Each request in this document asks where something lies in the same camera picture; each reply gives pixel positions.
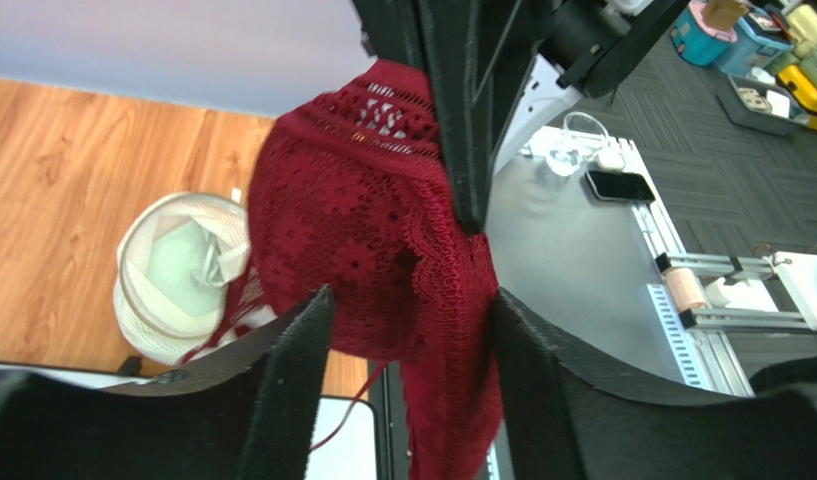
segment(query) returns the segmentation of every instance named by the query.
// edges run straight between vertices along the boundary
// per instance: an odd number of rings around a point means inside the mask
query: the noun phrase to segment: wooden floor
[[[112,308],[118,242],[168,193],[245,192],[271,126],[0,80],[0,361],[113,371],[135,354]],[[332,352],[323,393],[352,396],[366,377],[366,361]]]

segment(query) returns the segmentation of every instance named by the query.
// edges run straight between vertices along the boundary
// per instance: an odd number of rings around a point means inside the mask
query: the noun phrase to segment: smartphone
[[[612,202],[645,202],[656,200],[645,177],[638,173],[615,173],[600,170],[586,172],[591,191],[598,200]]]

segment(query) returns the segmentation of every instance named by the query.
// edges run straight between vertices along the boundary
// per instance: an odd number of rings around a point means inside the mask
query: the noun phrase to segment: beige roll
[[[688,268],[671,268],[665,272],[665,285],[668,287],[674,306],[678,312],[690,308],[701,308],[707,304],[704,292],[698,286],[695,274]]]

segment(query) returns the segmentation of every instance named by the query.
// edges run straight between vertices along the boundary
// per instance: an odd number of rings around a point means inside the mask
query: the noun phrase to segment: dark floor
[[[666,36],[608,97],[576,109],[633,139],[690,252],[750,256],[755,245],[817,245],[817,132],[778,137],[730,123],[724,75],[683,61]],[[746,373],[817,352],[817,337],[732,335]]]

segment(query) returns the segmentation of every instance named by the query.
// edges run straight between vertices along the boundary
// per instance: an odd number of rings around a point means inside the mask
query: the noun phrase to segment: red cloth
[[[427,76],[383,60],[280,117],[251,180],[250,262],[278,315],[332,286],[332,347],[400,362],[411,478],[463,480],[502,417],[497,280],[485,235],[456,223],[437,134]]]

